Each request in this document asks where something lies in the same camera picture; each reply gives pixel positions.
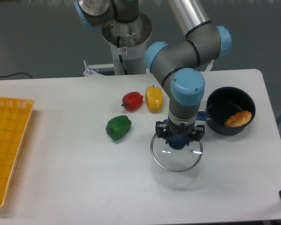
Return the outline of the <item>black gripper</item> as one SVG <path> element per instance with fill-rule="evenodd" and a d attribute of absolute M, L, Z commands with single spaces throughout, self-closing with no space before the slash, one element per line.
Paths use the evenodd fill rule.
<path fill-rule="evenodd" d="M 167 121 L 157 121 L 155 124 L 156 137 L 165 140 L 171 139 L 175 136 L 182 136 L 188 138 L 188 143 L 199 142 L 205 134 L 204 125 L 196 125 L 194 123 L 178 123 L 175 124 L 170 119 Z"/>

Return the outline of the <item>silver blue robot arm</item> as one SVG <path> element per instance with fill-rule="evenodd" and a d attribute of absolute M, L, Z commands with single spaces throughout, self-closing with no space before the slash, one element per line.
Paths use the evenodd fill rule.
<path fill-rule="evenodd" d="M 149 70 L 169 96 L 167 123 L 158 122 L 155 132 L 173 149 L 200 141 L 204 127 L 195 125 L 205 80 L 196 69 L 227 54 L 232 47 L 229 31 L 214 26 L 198 0 L 171 0 L 169 5 L 185 36 L 175 46 L 156 42 L 147 46 L 152 34 L 150 19 L 139 11 L 136 0 L 76 0 L 75 9 L 83 25 L 101 25 L 110 45 L 117 75 L 143 74 Z"/>

